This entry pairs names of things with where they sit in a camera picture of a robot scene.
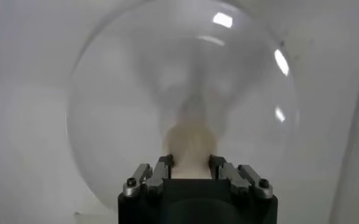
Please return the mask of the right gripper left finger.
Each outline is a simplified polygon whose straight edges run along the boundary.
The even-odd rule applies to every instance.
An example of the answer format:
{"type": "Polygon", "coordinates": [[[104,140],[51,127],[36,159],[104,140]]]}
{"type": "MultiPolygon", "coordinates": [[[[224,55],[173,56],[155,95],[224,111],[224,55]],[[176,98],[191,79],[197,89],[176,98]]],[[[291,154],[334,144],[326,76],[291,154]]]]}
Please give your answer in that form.
{"type": "Polygon", "coordinates": [[[148,194],[160,194],[163,190],[163,180],[171,178],[173,165],[174,160],[171,154],[159,157],[154,168],[148,163],[140,164],[123,184],[123,195],[127,198],[137,197],[142,188],[145,188],[148,194]]]}

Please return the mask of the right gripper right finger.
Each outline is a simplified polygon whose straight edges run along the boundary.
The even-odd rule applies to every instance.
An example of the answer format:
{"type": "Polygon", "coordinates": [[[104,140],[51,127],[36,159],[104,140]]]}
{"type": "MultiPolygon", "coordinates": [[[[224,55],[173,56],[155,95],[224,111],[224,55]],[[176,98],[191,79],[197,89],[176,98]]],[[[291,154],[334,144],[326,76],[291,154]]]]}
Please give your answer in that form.
{"type": "Polygon", "coordinates": [[[270,199],[273,197],[273,187],[269,181],[259,176],[250,165],[235,167],[224,157],[210,155],[210,175],[214,180],[228,180],[231,191],[236,195],[252,192],[257,198],[270,199]]]}

